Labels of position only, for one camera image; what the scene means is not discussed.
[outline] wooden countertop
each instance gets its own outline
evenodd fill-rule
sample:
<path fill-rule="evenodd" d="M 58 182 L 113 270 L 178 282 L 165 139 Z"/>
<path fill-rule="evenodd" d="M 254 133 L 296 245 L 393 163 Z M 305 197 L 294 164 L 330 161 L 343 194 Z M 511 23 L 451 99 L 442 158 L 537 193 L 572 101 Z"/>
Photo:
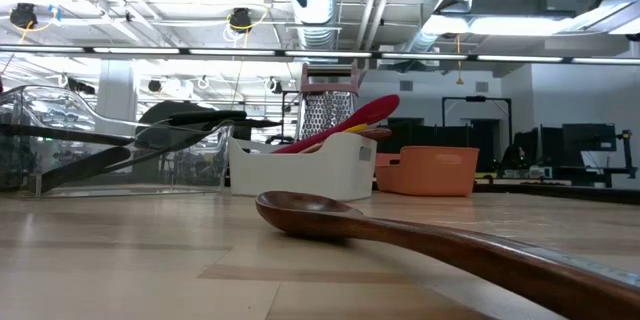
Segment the wooden countertop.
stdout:
<path fill-rule="evenodd" d="M 640 207 L 375 193 L 368 215 L 514 238 L 640 272 Z M 0 319 L 557 319 L 423 255 L 290 238 L 253 198 L 0 199 Z"/>

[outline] column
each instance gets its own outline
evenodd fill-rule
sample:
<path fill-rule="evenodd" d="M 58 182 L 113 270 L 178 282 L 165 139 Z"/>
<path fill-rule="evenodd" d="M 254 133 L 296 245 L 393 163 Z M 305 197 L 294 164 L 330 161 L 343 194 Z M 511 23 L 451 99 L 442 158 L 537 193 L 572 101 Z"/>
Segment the column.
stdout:
<path fill-rule="evenodd" d="M 136 121 L 139 79 L 131 60 L 102 60 L 96 112 L 102 116 Z M 96 131 L 111 135 L 134 135 L 134 126 L 99 121 Z"/>

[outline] red silicone spatula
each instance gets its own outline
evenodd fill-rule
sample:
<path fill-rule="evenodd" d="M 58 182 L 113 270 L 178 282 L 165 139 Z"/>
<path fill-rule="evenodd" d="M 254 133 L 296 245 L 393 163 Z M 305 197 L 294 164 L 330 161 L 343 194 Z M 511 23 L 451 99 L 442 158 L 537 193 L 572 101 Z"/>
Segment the red silicone spatula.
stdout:
<path fill-rule="evenodd" d="M 386 119 L 392 112 L 396 110 L 400 104 L 400 97 L 398 95 L 387 95 L 379 99 L 376 99 L 367 105 L 361 107 L 350 118 L 344 122 L 327 129 L 319 134 L 308 137 L 304 140 L 300 140 L 295 144 L 280 148 L 274 151 L 274 154 L 294 154 L 315 145 L 321 141 L 325 141 L 329 136 L 345 131 L 351 127 L 360 124 L 375 124 L 378 121 Z"/>

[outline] ceiling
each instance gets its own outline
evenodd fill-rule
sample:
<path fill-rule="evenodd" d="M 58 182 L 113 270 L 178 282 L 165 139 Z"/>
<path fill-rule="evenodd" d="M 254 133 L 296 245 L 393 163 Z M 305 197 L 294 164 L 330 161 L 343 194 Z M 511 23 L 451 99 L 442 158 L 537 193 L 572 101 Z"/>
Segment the ceiling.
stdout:
<path fill-rule="evenodd" d="M 19 2 L 36 4 L 36 14 L 42 29 L 59 11 L 59 21 L 53 21 L 42 31 L 29 32 L 24 44 L 77 46 L 143 46 L 143 47 L 248 47 L 299 48 L 294 15 L 295 0 L 0 0 L 0 43 L 17 44 L 23 32 L 9 22 L 9 14 Z M 398 45 L 411 39 L 421 27 L 423 0 L 388 0 L 384 9 L 384 25 L 379 26 L 374 47 Z M 351 50 L 356 42 L 363 18 L 365 0 L 338 0 L 339 16 L 331 25 L 339 31 L 338 48 Z M 227 16 L 234 8 L 250 9 L 254 23 L 246 34 L 231 34 Z M 624 36 L 486 36 L 461 34 L 459 39 L 441 37 L 435 45 L 440 52 L 491 54 L 617 55 L 628 48 Z M 0 53 L 6 64 L 3 75 L 6 87 L 21 84 L 58 83 L 61 73 L 74 76 L 98 87 L 100 59 L 37 57 Z M 477 64 L 472 70 L 493 71 L 493 64 Z M 452 70 L 455 63 L 442 64 L 440 70 Z M 206 76 L 208 86 L 194 86 L 194 95 L 203 100 L 248 102 L 280 101 L 280 95 L 265 89 L 264 81 L 273 77 L 282 81 L 285 89 L 295 90 L 299 79 L 299 63 L 205 61 L 205 60 L 145 60 L 139 59 L 136 71 L 141 80 L 141 100 L 171 98 L 168 94 L 151 93 L 149 80 L 180 79 L 197 82 Z M 279 106 L 264 107 L 263 113 L 277 114 Z"/>

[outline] wooden table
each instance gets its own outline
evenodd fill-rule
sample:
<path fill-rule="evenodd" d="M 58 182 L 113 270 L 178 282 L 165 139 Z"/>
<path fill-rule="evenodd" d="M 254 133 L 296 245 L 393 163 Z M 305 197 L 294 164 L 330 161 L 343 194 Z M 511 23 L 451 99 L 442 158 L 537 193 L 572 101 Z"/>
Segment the wooden table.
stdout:
<path fill-rule="evenodd" d="M 640 207 L 509 194 L 351 204 L 640 272 Z M 0 319 L 486 318 L 559 317 L 410 251 L 289 238 L 248 197 L 0 199 Z"/>

